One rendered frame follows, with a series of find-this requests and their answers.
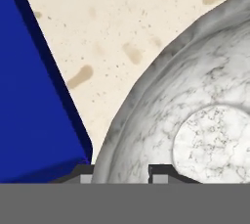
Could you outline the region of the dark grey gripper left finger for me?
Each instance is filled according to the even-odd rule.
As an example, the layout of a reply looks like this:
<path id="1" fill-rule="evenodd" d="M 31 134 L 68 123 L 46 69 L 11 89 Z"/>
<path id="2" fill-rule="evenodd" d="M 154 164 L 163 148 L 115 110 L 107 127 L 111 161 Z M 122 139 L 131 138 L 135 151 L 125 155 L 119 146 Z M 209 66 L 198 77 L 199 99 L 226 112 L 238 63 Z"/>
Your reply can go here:
<path id="1" fill-rule="evenodd" d="M 53 180 L 54 184 L 90 184 L 94 172 L 94 164 L 79 164 L 63 177 Z"/>

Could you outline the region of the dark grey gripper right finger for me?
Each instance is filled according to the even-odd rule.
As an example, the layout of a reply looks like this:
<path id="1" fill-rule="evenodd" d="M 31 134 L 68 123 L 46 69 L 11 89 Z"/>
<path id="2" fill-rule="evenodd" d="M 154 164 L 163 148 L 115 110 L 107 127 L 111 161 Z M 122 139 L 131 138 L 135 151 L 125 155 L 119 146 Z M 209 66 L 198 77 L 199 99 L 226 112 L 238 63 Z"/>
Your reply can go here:
<path id="1" fill-rule="evenodd" d="M 171 164 L 150 164 L 148 166 L 149 184 L 171 184 L 177 182 L 197 184 L 197 181 L 179 174 Z"/>

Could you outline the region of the white marble bowl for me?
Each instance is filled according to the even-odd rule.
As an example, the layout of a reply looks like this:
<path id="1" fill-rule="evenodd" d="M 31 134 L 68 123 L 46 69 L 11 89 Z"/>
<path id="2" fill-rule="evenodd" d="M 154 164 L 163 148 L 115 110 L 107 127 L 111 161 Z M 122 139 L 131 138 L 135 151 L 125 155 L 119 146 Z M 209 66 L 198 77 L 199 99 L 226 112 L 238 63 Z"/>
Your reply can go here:
<path id="1" fill-rule="evenodd" d="M 92 182 L 145 183 L 175 135 L 214 104 L 250 112 L 250 0 L 227 0 L 169 43 L 134 84 L 104 138 Z"/>

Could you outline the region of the blue tray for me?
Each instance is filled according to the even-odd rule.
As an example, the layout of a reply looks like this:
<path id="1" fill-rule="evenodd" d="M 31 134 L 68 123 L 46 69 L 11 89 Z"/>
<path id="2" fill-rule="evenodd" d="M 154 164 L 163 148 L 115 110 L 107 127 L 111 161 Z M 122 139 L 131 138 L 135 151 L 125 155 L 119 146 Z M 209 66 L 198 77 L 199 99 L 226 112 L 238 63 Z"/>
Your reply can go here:
<path id="1" fill-rule="evenodd" d="M 27 0 L 0 0 L 0 183 L 53 183 L 93 147 Z"/>

